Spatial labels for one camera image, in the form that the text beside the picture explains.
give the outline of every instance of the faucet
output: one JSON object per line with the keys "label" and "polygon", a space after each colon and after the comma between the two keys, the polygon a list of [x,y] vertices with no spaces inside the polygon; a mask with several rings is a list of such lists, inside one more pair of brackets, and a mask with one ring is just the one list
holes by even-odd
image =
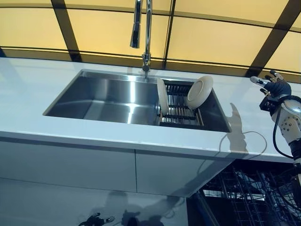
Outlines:
{"label": "faucet", "polygon": [[[140,22],[143,0],[136,0],[134,11],[134,24],[131,37],[130,47],[139,48],[140,39]],[[143,67],[145,72],[150,71],[151,65],[151,14],[152,14],[152,0],[146,0],[146,38],[145,38],[145,52],[142,54]]]}

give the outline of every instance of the dish rack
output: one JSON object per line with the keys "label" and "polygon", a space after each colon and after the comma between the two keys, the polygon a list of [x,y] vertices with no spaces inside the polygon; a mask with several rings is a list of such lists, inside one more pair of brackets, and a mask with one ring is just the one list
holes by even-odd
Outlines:
{"label": "dish rack", "polygon": [[[158,117],[160,126],[230,131],[229,124],[226,121],[213,89],[208,99],[200,107],[191,110],[186,105],[185,99],[193,82],[164,80],[164,83],[168,99],[168,112],[167,115],[163,116],[159,108]],[[213,121],[218,122],[218,125],[213,125]]]}

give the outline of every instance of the wire rack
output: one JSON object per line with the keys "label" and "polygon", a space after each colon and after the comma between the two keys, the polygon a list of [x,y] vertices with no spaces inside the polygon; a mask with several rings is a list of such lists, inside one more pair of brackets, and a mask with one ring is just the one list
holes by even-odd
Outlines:
{"label": "wire rack", "polygon": [[301,225],[301,212],[296,209],[288,173],[275,176],[271,172],[256,172],[247,175],[230,168],[208,182],[203,191],[205,196],[230,200],[237,226]]}
{"label": "wire rack", "polygon": [[183,127],[202,129],[204,121],[199,108],[191,110],[185,104],[185,98],[191,85],[166,84],[168,112],[164,117],[161,115],[161,126]]}

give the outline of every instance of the sink basin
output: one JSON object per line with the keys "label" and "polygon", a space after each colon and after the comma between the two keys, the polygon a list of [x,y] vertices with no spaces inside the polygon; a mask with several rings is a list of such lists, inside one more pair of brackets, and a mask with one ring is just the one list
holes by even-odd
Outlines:
{"label": "sink basin", "polygon": [[157,80],[81,70],[46,116],[158,125]]}

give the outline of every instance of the white cabinet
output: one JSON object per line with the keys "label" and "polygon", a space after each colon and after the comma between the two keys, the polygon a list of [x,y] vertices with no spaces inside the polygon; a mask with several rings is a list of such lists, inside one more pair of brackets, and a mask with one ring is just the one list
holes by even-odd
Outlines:
{"label": "white cabinet", "polygon": [[0,142],[0,178],[136,192],[135,152]]}
{"label": "white cabinet", "polygon": [[233,159],[136,151],[137,191],[189,197]]}

